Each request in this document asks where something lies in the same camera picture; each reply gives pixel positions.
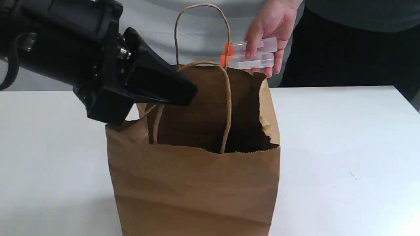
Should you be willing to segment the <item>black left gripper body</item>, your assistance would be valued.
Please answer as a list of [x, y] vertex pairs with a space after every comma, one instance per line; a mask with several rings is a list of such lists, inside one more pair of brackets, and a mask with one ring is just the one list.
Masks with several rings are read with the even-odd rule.
[[97, 0], [94, 5], [102, 14], [99, 28], [106, 29], [106, 33], [94, 50], [88, 78], [73, 92], [85, 106], [88, 118], [118, 126], [124, 122], [134, 103], [123, 90], [119, 77], [117, 57], [122, 41], [119, 20], [123, 6], [115, 0]]

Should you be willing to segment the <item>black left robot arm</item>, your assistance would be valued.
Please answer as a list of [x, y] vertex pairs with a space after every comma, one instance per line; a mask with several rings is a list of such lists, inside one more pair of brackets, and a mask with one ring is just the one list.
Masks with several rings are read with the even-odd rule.
[[120, 125], [133, 104], [188, 106], [197, 86], [128, 27], [116, 0], [2, 0], [1, 90], [24, 68], [71, 85], [87, 117]]

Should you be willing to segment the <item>person's hand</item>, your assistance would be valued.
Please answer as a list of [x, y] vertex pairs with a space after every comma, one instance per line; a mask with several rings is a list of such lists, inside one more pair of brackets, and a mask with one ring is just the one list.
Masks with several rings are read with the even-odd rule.
[[268, 78], [281, 71], [285, 48], [292, 36], [297, 10], [302, 2], [301, 0], [267, 0], [248, 28], [244, 38], [247, 42], [246, 58], [254, 56], [263, 38], [275, 37], [277, 39], [274, 66], [264, 69]]

